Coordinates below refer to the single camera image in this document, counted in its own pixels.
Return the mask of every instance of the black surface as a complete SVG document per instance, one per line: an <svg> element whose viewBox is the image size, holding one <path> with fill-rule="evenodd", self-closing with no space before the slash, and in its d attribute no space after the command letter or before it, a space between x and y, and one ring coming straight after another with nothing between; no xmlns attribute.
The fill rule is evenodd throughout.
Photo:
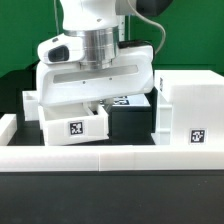
<svg viewBox="0 0 224 224"><path fill-rule="evenodd" d="M0 223L222 224L223 174L0 174Z"/></svg>
<svg viewBox="0 0 224 224"><path fill-rule="evenodd" d="M38 121L25 122L20 125L8 146L44 146L43 132Z"/></svg>
<svg viewBox="0 0 224 224"><path fill-rule="evenodd" d="M4 113L0 113L0 119L4 116Z"/></svg>
<svg viewBox="0 0 224 224"><path fill-rule="evenodd" d="M20 90L32 90L34 74L29 70L12 71L0 78L0 113L17 112L17 93Z"/></svg>
<svg viewBox="0 0 224 224"><path fill-rule="evenodd" d="M68 61L69 49L66 46L59 46L49 51L48 58L50 62Z"/></svg>
<svg viewBox="0 0 224 224"><path fill-rule="evenodd" d="M137 0L137 11L144 16L159 16L173 0Z"/></svg>
<svg viewBox="0 0 224 224"><path fill-rule="evenodd" d="M57 37L52 40L53 43L55 43L57 41L58 41L58 38Z"/></svg>
<svg viewBox="0 0 224 224"><path fill-rule="evenodd" d="M117 145L152 145L151 112L113 112L112 143Z"/></svg>

